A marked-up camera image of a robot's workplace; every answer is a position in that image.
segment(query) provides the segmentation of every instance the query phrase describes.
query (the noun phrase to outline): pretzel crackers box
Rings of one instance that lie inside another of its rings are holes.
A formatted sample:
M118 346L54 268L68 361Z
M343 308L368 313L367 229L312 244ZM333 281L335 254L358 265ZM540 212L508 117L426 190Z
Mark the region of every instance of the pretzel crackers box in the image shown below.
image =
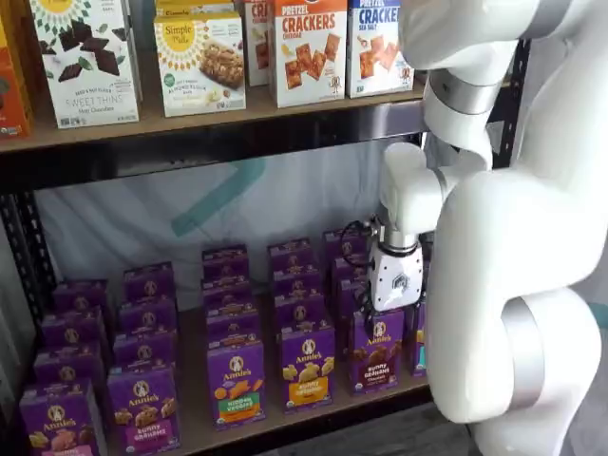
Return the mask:
M401 310L375 315L368 327L365 316L354 313L349 341L349 375L354 394L397 385L403 323Z
M412 90L399 49L401 0L351 0L346 93L351 98Z
M31 454L107 454L102 418L88 379L28 387L19 408Z
M291 321L280 330L280 362L285 412L332 403L333 326L327 315Z
M122 454L148 455L180 446L173 369L150 361L113 368L107 380Z
M347 0L272 0L268 8L276 105L344 98Z
M237 12L154 20L167 117L245 108L242 22Z
M263 420L264 347L259 328L208 334L207 374L218 429Z

